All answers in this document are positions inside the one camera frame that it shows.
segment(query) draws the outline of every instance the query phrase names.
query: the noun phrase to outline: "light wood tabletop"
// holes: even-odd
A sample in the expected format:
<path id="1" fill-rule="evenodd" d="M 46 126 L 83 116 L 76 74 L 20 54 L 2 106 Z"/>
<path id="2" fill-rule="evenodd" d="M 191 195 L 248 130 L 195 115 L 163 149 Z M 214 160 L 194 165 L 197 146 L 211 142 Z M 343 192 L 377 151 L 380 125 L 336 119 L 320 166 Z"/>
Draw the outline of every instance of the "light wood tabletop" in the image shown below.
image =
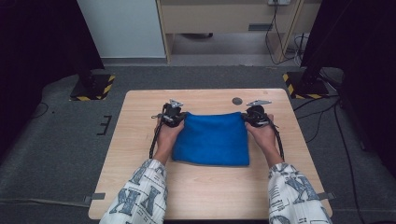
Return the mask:
<path id="1" fill-rule="evenodd" d="M 239 97 L 241 105 L 232 100 Z M 255 100 L 271 101 L 264 105 L 274 114 L 285 153 L 285 161 L 293 164 L 310 180 L 317 193 L 323 192 L 320 179 L 287 93 L 281 89 L 158 90 L 129 91 L 107 152 L 95 193 L 104 193 L 103 200 L 93 200 L 91 219 L 100 219 L 120 189 L 148 157 L 157 120 L 163 105 L 175 99 L 184 105 L 182 111 L 196 115 L 217 115 L 246 112 L 246 104 Z M 168 201 L 165 219 L 266 219 L 268 218 L 268 166 L 248 135 L 250 165 L 248 167 L 198 166 L 169 159 Z M 322 201 L 329 215 L 332 209 Z"/>

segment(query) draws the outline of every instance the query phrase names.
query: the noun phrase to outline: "white patterned sleeve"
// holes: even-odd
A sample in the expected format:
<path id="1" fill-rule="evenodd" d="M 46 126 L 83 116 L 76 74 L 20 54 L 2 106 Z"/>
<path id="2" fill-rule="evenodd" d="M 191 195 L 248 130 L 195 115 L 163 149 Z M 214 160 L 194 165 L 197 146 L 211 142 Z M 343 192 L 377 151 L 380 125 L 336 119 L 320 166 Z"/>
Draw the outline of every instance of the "white patterned sleeve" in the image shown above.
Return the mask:
<path id="1" fill-rule="evenodd" d="M 292 165 L 270 169 L 269 223 L 332 223 L 308 179 Z"/>
<path id="2" fill-rule="evenodd" d="M 165 167 L 147 160 L 120 190 L 100 224 L 163 223 L 166 209 Z"/>

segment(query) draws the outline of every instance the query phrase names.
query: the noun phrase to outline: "hand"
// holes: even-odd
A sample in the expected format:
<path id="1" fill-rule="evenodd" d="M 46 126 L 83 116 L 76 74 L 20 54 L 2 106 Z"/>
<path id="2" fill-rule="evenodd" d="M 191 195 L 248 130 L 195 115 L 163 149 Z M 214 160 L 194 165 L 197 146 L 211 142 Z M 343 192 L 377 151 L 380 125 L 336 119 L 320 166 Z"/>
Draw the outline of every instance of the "hand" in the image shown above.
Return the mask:
<path id="1" fill-rule="evenodd" d="M 268 114 L 270 120 L 274 120 L 274 115 Z M 276 148 L 276 136 L 274 130 L 270 125 L 265 125 L 260 128 L 251 126 L 245 122 L 247 130 L 253 135 L 257 145 L 265 155 L 268 166 L 271 168 L 273 165 L 283 162 Z"/>
<path id="2" fill-rule="evenodd" d="M 157 120 L 157 126 L 154 129 L 154 132 L 157 131 L 161 120 Z M 157 138 L 157 151 L 153 156 L 154 160 L 160 161 L 163 165 L 168 161 L 169 156 L 172 153 L 172 148 L 176 142 L 177 136 L 181 130 L 184 128 L 184 120 L 182 120 L 177 127 L 170 128 L 166 124 L 164 124 Z"/>

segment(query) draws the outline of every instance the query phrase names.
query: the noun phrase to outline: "blue cloth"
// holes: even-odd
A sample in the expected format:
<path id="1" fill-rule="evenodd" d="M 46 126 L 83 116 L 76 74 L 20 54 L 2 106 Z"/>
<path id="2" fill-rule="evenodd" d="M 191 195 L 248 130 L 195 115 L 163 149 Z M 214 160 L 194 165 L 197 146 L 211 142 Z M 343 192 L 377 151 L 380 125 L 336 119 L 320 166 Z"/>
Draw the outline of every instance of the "blue cloth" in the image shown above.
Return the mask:
<path id="1" fill-rule="evenodd" d="M 172 159 L 202 165 L 249 165 L 248 131 L 241 113 L 188 113 L 184 129 L 175 142 Z"/>

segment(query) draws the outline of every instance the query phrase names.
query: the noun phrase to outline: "gray carpet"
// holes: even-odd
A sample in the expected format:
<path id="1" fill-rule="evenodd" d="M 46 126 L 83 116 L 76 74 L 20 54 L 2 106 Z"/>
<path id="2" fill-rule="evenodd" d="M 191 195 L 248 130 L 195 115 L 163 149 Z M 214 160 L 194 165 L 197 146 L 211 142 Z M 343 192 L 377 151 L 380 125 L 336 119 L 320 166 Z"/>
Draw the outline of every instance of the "gray carpet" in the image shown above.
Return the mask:
<path id="1" fill-rule="evenodd" d="M 114 74 L 116 79 L 103 101 L 69 101 L 77 76 L 64 78 L 44 89 L 42 101 L 46 105 L 37 107 L 32 117 L 38 118 L 31 119 L 26 125 L 7 160 L 0 167 L 1 199 L 35 198 L 82 203 L 85 196 L 92 195 L 125 93 L 129 90 L 286 89 L 281 75 L 299 69 L 260 66 L 137 66 L 108 67 L 106 70 Z M 297 107 L 307 100 L 290 101 L 293 107 Z M 296 116 L 299 118 L 320 111 L 335 101 L 336 98 L 315 101 L 297 110 Z M 366 223 L 396 220 L 396 180 L 381 165 L 374 152 L 361 150 L 359 138 L 345 111 L 337 107 L 337 114 L 351 155 L 364 220 Z M 104 116 L 112 116 L 112 120 L 106 135 L 97 135 L 104 130 L 101 126 L 101 123 L 107 121 Z M 306 140 L 315 135 L 318 118 L 319 114 L 299 119 Z M 334 223 L 360 223 L 347 156 L 333 110 L 322 115 L 319 125 L 318 136 L 308 143 L 308 147 L 323 187 L 334 192 L 337 197 L 331 201 L 332 220 Z M 33 203 L 0 204 L 0 217 L 0 223 L 98 223 L 97 220 L 88 218 L 88 208 L 85 207 Z"/>

